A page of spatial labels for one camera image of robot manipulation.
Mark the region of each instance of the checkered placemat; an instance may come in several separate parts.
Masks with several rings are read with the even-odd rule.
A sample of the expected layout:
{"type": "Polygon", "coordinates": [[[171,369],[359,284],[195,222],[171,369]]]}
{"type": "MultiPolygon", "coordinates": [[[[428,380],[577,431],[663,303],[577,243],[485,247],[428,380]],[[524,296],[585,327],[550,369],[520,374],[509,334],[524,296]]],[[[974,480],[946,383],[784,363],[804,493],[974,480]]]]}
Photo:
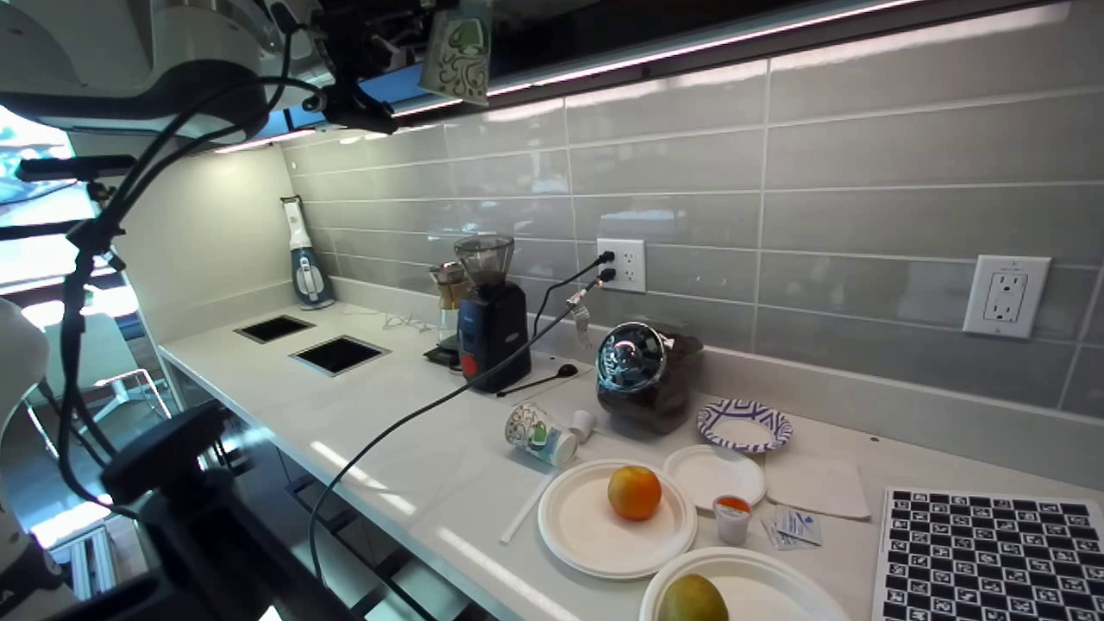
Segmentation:
{"type": "Polygon", "coordinates": [[[1101,508],[887,490],[874,618],[1104,618],[1101,508]]]}

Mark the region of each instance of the electrical outlet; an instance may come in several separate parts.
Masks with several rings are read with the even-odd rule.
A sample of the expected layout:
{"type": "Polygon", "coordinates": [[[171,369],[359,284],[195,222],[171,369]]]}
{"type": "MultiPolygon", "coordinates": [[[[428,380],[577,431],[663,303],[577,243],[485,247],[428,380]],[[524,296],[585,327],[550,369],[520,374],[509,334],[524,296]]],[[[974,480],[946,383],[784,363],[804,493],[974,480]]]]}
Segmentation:
{"type": "Polygon", "coordinates": [[[981,254],[962,331],[1033,339],[1048,254],[981,254]]]}
{"type": "Polygon", "coordinates": [[[598,254],[613,251],[619,277],[609,284],[613,290],[647,290],[647,243],[642,238],[598,238],[598,254]]]}

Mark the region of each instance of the cup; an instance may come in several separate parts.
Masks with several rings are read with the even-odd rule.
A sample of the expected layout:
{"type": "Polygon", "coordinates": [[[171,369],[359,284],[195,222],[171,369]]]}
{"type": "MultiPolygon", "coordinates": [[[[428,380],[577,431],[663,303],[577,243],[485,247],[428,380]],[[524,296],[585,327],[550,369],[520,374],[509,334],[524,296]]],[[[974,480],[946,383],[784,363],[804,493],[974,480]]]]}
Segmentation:
{"type": "Polygon", "coordinates": [[[717,522],[717,538],[728,545],[742,545],[750,538],[754,523],[754,505],[742,498],[717,498],[715,500],[715,522],[717,522]]]}

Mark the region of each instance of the sink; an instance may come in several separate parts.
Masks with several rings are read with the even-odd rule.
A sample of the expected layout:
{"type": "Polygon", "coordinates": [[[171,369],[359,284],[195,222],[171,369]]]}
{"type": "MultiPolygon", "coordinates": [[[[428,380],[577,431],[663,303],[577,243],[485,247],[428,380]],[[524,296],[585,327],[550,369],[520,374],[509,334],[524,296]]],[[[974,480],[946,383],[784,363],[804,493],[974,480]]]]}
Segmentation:
{"type": "Polygon", "coordinates": [[[271,317],[258,326],[247,326],[247,327],[238,327],[238,334],[250,334],[252,343],[275,343],[275,339],[287,339],[287,334],[297,334],[306,327],[311,327],[306,320],[281,313],[281,317],[271,317]]]}
{"type": "Polygon", "coordinates": [[[325,343],[325,346],[313,346],[306,352],[297,352],[297,359],[325,369],[325,374],[347,374],[365,359],[378,359],[383,355],[383,349],[372,349],[372,346],[363,346],[363,343],[351,343],[351,339],[336,339],[336,343],[325,343]]]}

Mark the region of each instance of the gray subway tile backsplash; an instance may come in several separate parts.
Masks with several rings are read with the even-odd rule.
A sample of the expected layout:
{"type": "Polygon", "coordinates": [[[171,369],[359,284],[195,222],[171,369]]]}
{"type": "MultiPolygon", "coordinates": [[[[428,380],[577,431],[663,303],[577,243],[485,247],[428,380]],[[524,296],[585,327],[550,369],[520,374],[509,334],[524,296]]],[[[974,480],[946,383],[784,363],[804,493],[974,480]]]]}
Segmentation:
{"type": "Polygon", "coordinates": [[[456,197],[563,197],[567,151],[510,151],[452,163],[456,197]]]}
{"type": "Polygon", "coordinates": [[[756,352],[1001,400],[1056,407],[1075,346],[962,339],[960,331],[758,309],[756,352]]]}
{"type": "Polygon", "coordinates": [[[649,290],[756,300],[756,251],[649,245],[649,290]]]}
{"type": "Polygon", "coordinates": [[[1101,21],[1104,5],[1056,5],[784,54],[769,115],[801,120],[1101,87],[1101,21]]]}
{"type": "Polygon", "coordinates": [[[649,245],[758,245],[758,193],[625,193],[577,197],[581,238],[647,238],[649,245]]]}
{"type": "Polygon", "coordinates": [[[573,144],[708,127],[750,127],[765,115],[765,61],[635,83],[567,101],[573,144]]]}
{"type": "Polygon", "coordinates": [[[970,262],[762,254],[758,300],[904,326],[962,326],[970,262]]]}
{"type": "Polygon", "coordinates": [[[1029,21],[282,151],[350,278],[431,292],[456,238],[510,231],[534,309],[598,238],[647,238],[649,292],[602,290],[594,320],[1104,418],[1104,7],[1029,21]],[[1056,258],[1034,339],[960,331],[978,254],[1056,258]]]}
{"type": "Polygon", "coordinates": [[[1101,181],[1104,94],[790,123],[769,133],[769,191],[1101,181]]]}
{"type": "Polygon", "coordinates": [[[647,317],[717,349],[754,349],[756,309],[750,303],[602,290],[586,296],[586,306],[602,326],[647,317]]]}
{"type": "Polygon", "coordinates": [[[577,193],[756,191],[758,175],[758,127],[573,147],[577,193]]]}
{"type": "Polygon", "coordinates": [[[567,144],[563,101],[474,115],[447,123],[448,151],[493,154],[567,144]]]}
{"type": "Polygon", "coordinates": [[[1104,186],[765,193],[762,245],[856,254],[1104,262],[1104,186]]]}

